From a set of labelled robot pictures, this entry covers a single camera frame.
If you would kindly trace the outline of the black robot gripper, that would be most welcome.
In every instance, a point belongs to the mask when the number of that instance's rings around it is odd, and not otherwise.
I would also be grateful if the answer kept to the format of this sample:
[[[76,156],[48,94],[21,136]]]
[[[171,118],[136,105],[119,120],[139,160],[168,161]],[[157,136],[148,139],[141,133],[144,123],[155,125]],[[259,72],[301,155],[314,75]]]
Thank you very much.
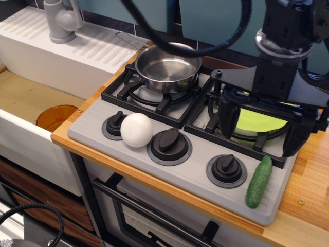
[[[289,122],[283,157],[294,156],[313,129],[328,127],[328,94],[306,82],[296,62],[262,57],[248,69],[214,70],[218,123],[233,136],[242,107]]]

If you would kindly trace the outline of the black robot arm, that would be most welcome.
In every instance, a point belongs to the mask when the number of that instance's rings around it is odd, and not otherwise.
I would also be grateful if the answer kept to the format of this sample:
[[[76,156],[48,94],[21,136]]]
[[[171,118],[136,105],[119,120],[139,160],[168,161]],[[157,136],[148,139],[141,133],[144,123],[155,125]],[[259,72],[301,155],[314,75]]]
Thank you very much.
[[[298,71],[314,43],[328,41],[328,1],[267,1],[255,43],[257,66],[214,71],[217,121],[231,138],[240,109],[288,122],[283,156],[295,155],[312,133],[328,127],[328,94],[306,82]]]

